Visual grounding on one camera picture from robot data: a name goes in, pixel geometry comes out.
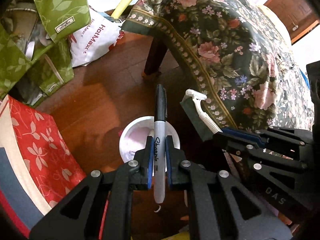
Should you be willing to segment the white plastic trash cup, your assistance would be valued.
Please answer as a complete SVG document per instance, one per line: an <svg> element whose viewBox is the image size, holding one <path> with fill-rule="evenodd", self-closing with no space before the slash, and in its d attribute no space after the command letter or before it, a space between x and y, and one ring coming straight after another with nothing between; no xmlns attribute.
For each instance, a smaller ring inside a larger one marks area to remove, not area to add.
<svg viewBox="0 0 320 240"><path fill-rule="evenodd" d="M169 135L172 135L174 146L175 148L179 149L180 147L175 145L175 142L179 142L179 138L174 137L176 134L175 130L168 130L171 127L171 124L166 121L165 138ZM125 127L119 141L119 151L124 163L115 171L113 179L115 184L123 183L125 186L130 186L130 178L135 173L134 168L138 166L138 161L134 160L135 153L138 150L145 148L148 136L151 136L154 139L153 116L143 116L133 120L128 126ZM152 171L152 182L155 182L154 159Z"/></svg>

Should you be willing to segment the green floral fabric bag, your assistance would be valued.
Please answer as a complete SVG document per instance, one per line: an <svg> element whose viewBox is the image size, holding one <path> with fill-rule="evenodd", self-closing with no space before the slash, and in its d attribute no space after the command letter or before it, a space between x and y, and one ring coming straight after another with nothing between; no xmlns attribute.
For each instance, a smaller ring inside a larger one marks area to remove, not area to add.
<svg viewBox="0 0 320 240"><path fill-rule="evenodd" d="M71 81L68 38L89 20L87 0L1 0L1 98L35 107Z"/></svg>

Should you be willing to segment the grey disposable razor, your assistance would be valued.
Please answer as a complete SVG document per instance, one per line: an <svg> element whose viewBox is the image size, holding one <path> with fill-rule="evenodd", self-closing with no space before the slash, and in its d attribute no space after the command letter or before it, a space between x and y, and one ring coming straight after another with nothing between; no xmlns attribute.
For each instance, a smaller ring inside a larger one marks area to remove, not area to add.
<svg viewBox="0 0 320 240"><path fill-rule="evenodd" d="M208 127L208 129L213 133L216 134L217 132L222 132L219 126L213 121L209 115L202 110L201 102L207 100L207 96L197 92L193 89L188 89L185 91L185 96L188 98L192 98L192 101L195 105L196 112L199 118L203 121L203 123Z"/></svg>

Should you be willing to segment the dark wooden bed leg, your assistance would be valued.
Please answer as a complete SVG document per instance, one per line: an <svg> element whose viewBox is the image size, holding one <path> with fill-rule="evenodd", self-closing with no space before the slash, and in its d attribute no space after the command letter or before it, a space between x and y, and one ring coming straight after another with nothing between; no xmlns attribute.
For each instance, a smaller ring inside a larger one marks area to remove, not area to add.
<svg viewBox="0 0 320 240"><path fill-rule="evenodd" d="M167 53L168 47L162 39L154 37L148 57L146 59L144 75L150 76L159 72L162 61Z"/></svg>

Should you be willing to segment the brown wooden door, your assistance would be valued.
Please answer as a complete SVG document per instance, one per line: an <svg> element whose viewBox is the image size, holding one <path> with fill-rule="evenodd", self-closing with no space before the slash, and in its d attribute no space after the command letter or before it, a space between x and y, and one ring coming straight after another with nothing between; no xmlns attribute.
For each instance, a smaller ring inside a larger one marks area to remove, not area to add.
<svg viewBox="0 0 320 240"><path fill-rule="evenodd" d="M297 42L319 25L319 17L306 0L267 0L264 5L271 9L285 25L292 43Z"/></svg>

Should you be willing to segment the dark floral bedspread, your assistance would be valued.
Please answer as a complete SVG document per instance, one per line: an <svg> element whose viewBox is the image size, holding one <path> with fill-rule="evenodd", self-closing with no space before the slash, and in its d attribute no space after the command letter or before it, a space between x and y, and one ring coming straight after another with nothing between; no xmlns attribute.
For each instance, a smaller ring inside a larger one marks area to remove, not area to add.
<svg viewBox="0 0 320 240"><path fill-rule="evenodd" d="M220 127L312 129L314 106L292 50L248 0L139 0L123 29L166 44Z"/></svg>

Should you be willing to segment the white hotmaxx plastic bag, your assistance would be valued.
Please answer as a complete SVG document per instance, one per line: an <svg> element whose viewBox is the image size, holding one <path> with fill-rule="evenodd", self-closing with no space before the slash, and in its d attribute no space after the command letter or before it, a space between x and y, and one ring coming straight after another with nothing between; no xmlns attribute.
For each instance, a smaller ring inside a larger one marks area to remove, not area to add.
<svg viewBox="0 0 320 240"><path fill-rule="evenodd" d="M69 36L72 67L86 66L112 50L124 32L116 22L89 9L91 21Z"/></svg>

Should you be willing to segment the red floral fabric bag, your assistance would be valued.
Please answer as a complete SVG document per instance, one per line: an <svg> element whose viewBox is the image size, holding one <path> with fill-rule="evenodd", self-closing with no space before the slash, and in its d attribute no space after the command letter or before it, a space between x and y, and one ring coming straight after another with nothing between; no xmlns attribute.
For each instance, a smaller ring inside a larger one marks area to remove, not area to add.
<svg viewBox="0 0 320 240"><path fill-rule="evenodd" d="M53 117L6 96L1 103L1 211L24 237L86 174Z"/></svg>

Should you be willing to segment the grey black sharpie marker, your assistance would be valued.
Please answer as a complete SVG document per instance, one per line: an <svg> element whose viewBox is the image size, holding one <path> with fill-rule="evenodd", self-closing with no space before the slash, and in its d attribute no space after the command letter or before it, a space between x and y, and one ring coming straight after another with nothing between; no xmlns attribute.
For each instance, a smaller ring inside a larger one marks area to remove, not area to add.
<svg viewBox="0 0 320 240"><path fill-rule="evenodd" d="M166 91L157 85L154 115L154 199L162 204L165 198L165 129L167 117Z"/></svg>

